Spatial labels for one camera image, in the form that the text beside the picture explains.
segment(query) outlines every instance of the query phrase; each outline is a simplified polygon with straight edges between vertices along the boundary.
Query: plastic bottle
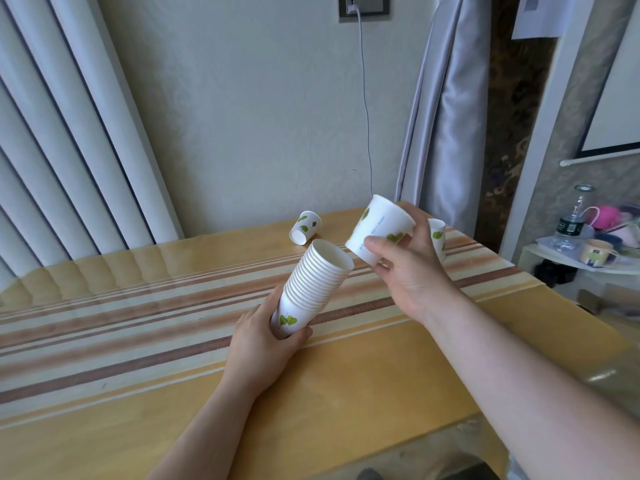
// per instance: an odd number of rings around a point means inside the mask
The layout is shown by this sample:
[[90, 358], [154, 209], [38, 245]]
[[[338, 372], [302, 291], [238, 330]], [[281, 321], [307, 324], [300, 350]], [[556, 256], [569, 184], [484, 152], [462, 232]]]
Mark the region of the plastic bottle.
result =
[[571, 212], [560, 217], [552, 245], [557, 251], [572, 251], [579, 243], [586, 217], [582, 213], [589, 207], [591, 193], [595, 190], [593, 185], [576, 185], [575, 197]]

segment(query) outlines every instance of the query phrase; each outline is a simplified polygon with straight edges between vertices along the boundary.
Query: striped tablecloth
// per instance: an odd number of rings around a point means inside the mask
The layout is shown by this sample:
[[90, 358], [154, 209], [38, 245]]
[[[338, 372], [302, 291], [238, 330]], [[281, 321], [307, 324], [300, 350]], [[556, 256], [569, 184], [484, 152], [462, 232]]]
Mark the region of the striped tablecloth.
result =
[[[444, 268], [476, 301], [541, 283], [447, 228]], [[0, 429], [224, 368], [237, 318], [286, 281], [300, 252], [82, 298], [0, 310]], [[403, 322], [356, 258], [309, 346]]]

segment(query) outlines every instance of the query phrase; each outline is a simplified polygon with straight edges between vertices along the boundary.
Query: green leaf print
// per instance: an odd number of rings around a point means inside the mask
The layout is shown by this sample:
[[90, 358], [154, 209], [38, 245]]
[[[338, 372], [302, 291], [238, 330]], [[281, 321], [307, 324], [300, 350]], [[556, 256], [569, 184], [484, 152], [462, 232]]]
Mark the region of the green leaf print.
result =
[[387, 239], [391, 242], [398, 242], [404, 236], [404, 232], [398, 231], [395, 234], [387, 234]]

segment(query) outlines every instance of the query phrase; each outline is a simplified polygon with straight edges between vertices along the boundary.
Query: wall socket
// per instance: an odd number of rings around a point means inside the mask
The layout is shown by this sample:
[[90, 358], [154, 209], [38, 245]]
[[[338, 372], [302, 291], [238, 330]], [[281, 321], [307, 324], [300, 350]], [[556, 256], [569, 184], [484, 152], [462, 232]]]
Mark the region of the wall socket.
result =
[[[353, 3], [358, 5], [360, 15], [366, 20], [368, 16], [385, 18], [385, 15], [389, 15], [389, 1], [390, 0], [353, 0]], [[347, 7], [351, 3], [352, 0], [338, 0], [340, 22], [350, 22], [358, 19], [356, 13], [347, 13]]]

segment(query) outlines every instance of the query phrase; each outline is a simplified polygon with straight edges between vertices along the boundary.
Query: yellow mug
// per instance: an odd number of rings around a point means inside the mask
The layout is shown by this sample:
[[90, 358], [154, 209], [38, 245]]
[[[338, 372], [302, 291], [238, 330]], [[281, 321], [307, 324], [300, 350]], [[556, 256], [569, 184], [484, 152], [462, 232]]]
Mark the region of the yellow mug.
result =
[[[609, 256], [613, 256], [613, 261], [607, 263]], [[620, 255], [613, 250], [613, 244], [599, 239], [589, 239], [584, 243], [582, 253], [580, 254], [580, 262], [591, 267], [609, 267], [613, 266]]]

